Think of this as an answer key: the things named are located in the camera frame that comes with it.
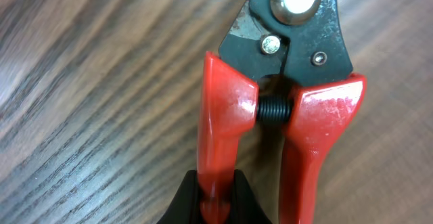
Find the red handled cutters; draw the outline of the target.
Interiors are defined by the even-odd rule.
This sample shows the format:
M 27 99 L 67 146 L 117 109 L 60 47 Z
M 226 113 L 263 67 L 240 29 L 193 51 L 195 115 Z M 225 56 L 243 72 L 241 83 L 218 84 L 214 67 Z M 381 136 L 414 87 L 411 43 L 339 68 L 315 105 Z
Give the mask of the red handled cutters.
M 204 58 L 197 177 L 205 223 L 229 222 L 242 135 L 283 125 L 279 221 L 312 223 L 321 166 L 358 112 L 366 79 L 354 73 L 337 0 L 246 0 Z

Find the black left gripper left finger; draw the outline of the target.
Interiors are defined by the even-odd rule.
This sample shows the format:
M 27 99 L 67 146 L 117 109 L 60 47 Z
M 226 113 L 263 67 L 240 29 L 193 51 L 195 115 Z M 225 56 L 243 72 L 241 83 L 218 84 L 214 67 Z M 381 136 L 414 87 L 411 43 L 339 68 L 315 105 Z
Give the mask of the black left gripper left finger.
M 185 174 L 174 198 L 157 224 L 200 224 L 200 186 L 197 171 Z

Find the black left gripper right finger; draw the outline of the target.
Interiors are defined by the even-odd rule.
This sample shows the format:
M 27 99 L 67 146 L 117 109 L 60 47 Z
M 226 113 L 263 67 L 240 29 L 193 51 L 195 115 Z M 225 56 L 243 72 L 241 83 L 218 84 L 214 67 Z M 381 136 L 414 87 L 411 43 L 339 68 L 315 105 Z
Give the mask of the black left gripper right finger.
M 241 170 L 234 172 L 230 204 L 230 224 L 271 224 Z

